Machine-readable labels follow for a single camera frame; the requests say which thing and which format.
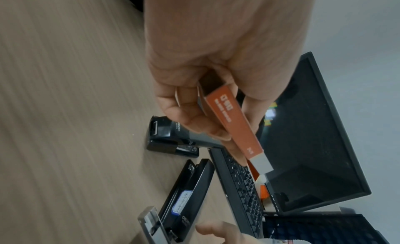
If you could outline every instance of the monitor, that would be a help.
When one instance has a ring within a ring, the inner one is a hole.
[[[256,135],[274,168],[266,185],[278,214],[371,194],[311,52],[301,56]]]

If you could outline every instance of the black stapler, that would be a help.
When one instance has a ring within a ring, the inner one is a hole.
[[[204,133],[189,131],[166,116],[153,116],[147,132],[147,149],[191,158],[199,156],[199,147],[222,148],[220,141]]]
[[[188,160],[159,213],[147,207],[138,217],[150,244],[184,242],[210,186],[214,165],[202,159],[198,165]]]

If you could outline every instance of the black monitor screen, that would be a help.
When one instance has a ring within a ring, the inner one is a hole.
[[[268,190],[282,212],[365,192],[308,58],[300,60],[260,127],[274,168]]]

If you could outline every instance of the gray wall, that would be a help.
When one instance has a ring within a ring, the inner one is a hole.
[[[390,243],[400,238],[400,0],[317,0],[312,51],[372,195],[355,209]]]

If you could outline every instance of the wooden desk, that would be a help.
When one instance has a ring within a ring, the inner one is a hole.
[[[0,0],[0,27],[0,243],[145,243],[137,216],[160,209],[186,159],[145,150],[161,113],[141,14],[124,0]],[[234,222],[216,175],[207,219]]]

